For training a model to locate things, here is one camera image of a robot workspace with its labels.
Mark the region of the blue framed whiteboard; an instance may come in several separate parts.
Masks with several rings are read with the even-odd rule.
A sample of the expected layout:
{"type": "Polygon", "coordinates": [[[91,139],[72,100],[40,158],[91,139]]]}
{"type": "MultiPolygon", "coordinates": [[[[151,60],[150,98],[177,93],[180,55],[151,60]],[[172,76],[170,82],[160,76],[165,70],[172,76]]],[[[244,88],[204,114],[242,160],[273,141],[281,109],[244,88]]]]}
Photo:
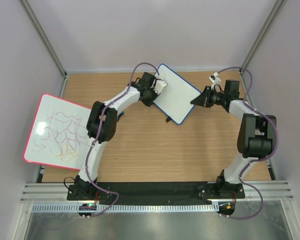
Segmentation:
{"type": "Polygon", "coordinates": [[[157,78],[167,83],[153,101],[172,121],[181,125],[195,107],[191,101],[201,94],[201,91],[185,80],[169,66],[162,63],[155,74],[157,78]]]}

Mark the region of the blue whiteboard eraser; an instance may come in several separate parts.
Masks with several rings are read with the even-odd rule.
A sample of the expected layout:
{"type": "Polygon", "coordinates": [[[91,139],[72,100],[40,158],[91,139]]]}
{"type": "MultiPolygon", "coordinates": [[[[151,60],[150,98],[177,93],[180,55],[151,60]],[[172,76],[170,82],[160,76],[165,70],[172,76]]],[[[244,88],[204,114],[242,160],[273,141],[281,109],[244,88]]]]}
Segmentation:
{"type": "Polygon", "coordinates": [[[122,111],[122,112],[117,116],[117,120],[119,120],[123,115],[124,115],[124,112],[122,111]]]}

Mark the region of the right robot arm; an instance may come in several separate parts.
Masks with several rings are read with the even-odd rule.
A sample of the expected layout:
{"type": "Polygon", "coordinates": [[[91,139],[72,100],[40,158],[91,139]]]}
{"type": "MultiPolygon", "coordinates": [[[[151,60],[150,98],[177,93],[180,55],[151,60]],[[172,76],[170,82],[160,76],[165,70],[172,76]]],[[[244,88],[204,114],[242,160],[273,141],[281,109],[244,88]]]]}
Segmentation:
{"type": "Polygon", "coordinates": [[[224,88],[216,90],[218,85],[219,81],[216,80],[212,86],[206,86],[190,103],[206,108],[214,105],[222,106],[241,121],[236,144],[238,154],[233,162],[221,171],[216,182],[206,190],[215,198],[229,199],[234,196],[242,198],[243,178],[246,173],[257,162],[271,155],[276,148],[277,119],[273,115],[258,113],[240,98],[238,80],[226,80],[224,88]]]}

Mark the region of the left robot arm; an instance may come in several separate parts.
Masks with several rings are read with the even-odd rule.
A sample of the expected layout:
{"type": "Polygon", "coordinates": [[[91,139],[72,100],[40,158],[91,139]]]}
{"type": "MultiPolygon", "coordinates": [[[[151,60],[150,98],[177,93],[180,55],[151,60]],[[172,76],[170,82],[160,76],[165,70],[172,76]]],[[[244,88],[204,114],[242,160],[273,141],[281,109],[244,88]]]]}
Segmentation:
{"type": "Polygon", "coordinates": [[[130,81],[127,87],[112,99],[96,101],[91,109],[86,130],[90,139],[89,150],[84,166],[69,186],[68,195],[91,200],[96,194],[98,168],[108,142],[114,137],[118,115],[134,103],[142,102],[150,107],[161,94],[167,83],[151,73],[144,72],[136,81],[130,81]]]}

